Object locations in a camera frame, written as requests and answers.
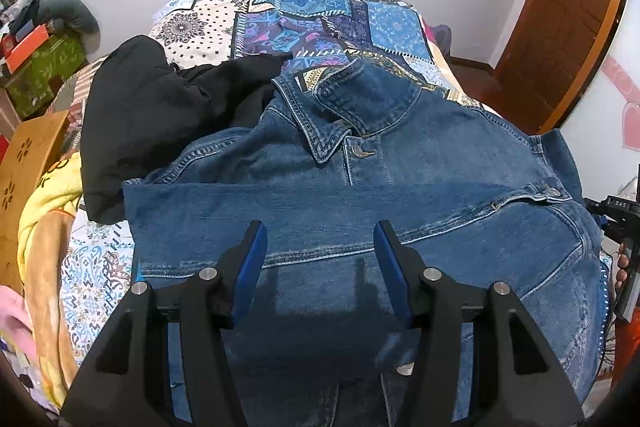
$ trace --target green storage box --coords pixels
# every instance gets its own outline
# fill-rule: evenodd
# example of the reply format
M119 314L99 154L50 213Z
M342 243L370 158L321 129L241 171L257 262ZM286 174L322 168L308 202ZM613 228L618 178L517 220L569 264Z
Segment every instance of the green storage box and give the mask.
M4 86L16 112L27 118L53 100L51 89L60 89L84 63L86 55L78 34L72 30L50 36L11 75Z

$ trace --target pink wall decal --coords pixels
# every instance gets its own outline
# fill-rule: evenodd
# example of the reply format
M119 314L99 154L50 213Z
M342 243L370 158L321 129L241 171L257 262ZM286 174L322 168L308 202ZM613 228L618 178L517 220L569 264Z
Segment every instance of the pink wall decal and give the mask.
M627 102L622 110L622 147L640 152L640 88L611 55L602 62L602 73Z

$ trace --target brown door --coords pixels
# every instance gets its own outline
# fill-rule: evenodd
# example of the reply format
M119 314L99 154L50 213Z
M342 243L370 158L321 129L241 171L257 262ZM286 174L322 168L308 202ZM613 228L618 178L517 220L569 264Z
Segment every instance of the brown door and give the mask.
M620 0L527 0L495 78L503 116L528 133L555 126L597 68Z

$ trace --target bed sheet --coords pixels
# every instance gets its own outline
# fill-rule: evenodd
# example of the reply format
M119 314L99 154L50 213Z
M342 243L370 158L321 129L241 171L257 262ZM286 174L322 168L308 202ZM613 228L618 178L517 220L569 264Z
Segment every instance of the bed sheet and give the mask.
M362 58L424 89L449 89L449 100L478 103L463 93L420 14L401 0L172 0L154 15L149 36L181 68L291 52L283 70L312 89L322 68ZM72 108L80 128L102 60L79 73ZM133 247L126 221L98 225L80 204L60 289L78 364L129 288Z

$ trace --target baseboard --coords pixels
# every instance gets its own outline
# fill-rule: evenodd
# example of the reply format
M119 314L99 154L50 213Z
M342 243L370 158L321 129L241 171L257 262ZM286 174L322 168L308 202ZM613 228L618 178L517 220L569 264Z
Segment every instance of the baseboard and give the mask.
M469 60L468 58L459 57L449 57L447 62L452 66L464 66L465 68L473 68L475 70L482 70L489 74L494 74L494 68L486 62L478 62L477 60Z

